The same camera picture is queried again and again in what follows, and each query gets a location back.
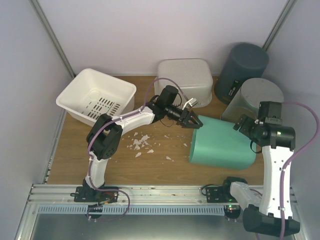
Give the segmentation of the translucent white wash basin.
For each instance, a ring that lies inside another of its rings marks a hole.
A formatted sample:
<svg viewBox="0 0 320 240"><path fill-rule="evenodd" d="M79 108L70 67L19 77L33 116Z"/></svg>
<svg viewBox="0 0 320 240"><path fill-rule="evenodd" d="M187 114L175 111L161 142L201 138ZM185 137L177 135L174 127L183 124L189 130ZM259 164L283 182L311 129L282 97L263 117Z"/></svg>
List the translucent white wash basin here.
<svg viewBox="0 0 320 240"><path fill-rule="evenodd" d="M183 106L188 99L196 98L197 108L205 107L212 101L213 77L208 63L200 58L167 59L158 64L157 77L154 83L154 94L160 95L167 85L173 85L166 80L171 79L181 88L174 105Z"/></svg>

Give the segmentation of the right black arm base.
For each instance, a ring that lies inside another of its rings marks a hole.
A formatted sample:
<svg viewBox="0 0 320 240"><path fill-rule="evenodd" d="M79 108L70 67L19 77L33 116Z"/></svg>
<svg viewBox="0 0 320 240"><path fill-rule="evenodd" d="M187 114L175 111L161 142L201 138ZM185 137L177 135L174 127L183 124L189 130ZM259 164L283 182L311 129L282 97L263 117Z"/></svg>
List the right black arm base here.
<svg viewBox="0 0 320 240"><path fill-rule="evenodd" d="M208 184L200 188L200 193L206 197L207 203L237 203L228 186Z"/></svg>

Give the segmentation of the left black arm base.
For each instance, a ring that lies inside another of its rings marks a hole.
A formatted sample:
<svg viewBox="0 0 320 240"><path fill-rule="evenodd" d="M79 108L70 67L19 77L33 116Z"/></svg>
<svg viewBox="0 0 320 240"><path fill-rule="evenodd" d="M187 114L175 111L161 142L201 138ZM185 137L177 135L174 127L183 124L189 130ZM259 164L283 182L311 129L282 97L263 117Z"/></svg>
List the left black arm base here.
<svg viewBox="0 0 320 240"><path fill-rule="evenodd" d="M101 186L99 190L91 188L89 185L78 186L75 192L71 193L74 202L111 204L118 201L119 188L116 186Z"/></svg>

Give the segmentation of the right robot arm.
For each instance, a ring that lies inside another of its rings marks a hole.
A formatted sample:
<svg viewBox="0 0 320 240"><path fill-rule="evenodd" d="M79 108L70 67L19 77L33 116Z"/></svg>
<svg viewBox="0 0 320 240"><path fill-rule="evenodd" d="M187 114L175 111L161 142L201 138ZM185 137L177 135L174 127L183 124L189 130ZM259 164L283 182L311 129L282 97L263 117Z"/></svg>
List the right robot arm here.
<svg viewBox="0 0 320 240"><path fill-rule="evenodd" d="M290 201L290 172L287 162L296 147L296 133L284 126L280 102L262 101L257 119L243 114L234 125L234 130L248 137L261 147L264 160L262 197L256 196L249 186L231 180L221 190L223 200L235 200L243 210L242 223L247 232L283 237L299 233L301 225L293 219Z"/></svg>

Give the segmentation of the dark grey round bin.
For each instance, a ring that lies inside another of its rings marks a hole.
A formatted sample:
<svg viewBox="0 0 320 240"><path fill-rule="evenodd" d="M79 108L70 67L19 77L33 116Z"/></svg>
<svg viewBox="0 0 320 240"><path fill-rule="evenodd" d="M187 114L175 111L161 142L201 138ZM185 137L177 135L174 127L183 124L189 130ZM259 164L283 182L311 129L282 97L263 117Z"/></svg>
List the dark grey round bin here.
<svg viewBox="0 0 320 240"><path fill-rule="evenodd" d="M228 105L246 80L262 76L269 60L268 53L255 44L243 42L235 45L214 86L215 96Z"/></svg>

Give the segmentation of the green plastic bin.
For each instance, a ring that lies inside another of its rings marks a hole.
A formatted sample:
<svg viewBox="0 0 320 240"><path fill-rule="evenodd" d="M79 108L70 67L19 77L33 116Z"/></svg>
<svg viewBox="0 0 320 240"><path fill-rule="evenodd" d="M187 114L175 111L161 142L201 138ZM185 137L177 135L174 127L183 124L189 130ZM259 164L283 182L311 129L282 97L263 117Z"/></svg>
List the green plastic bin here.
<svg viewBox="0 0 320 240"><path fill-rule="evenodd" d="M256 159L251 141L234 124L200 115L203 123L192 134L189 163L235 170L249 168Z"/></svg>

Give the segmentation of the silver wire mesh bin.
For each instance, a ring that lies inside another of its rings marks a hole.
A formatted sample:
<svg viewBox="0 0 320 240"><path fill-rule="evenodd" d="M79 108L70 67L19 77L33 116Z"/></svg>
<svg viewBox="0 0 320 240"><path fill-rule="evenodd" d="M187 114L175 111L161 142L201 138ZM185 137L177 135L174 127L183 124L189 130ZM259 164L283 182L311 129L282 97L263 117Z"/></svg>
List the silver wire mesh bin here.
<svg viewBox="0 0 320 240"><path fill-rule="evenodd" d="M260 102L283 101L284 94L275 83L264 78L251 78L239 88L220 116L220 120L236 123L243 114L256 119Z"/></svg>

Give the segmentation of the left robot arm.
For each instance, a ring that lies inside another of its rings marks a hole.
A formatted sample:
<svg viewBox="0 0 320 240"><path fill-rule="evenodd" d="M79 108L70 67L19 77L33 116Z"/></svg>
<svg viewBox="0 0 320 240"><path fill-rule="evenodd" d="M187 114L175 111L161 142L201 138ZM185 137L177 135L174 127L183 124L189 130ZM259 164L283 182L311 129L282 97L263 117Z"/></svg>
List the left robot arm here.
<svg viewBox="0 0 320 240"><path fill-rule="evenodd" d="M110 116L102 114L87 135L89 168L83 187L85 195L92 202L98 202L103 197L105 171L110 157L119 146L122 136L141 126L151 125L164 117L176 122L186 129L199 129L203 126L199 117L186 106L179 108L173 105L179 91L172 85L167 85L159 95L155 95L143 106L125 115Z"/></svg>

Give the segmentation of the white rectangular tub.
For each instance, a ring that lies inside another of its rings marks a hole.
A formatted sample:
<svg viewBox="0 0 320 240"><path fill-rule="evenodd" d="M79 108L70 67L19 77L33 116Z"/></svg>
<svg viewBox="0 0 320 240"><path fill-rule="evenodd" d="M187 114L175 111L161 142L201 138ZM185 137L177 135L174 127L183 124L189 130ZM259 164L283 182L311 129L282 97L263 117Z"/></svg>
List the white rectangular tub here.
<svg viewBox="0 0 320 240"><path fill-rule="evenodd" d="M92 127L102 114L113 117L132 111L136 90L130 82L86 68L59 94L56 104Z"/></svg>

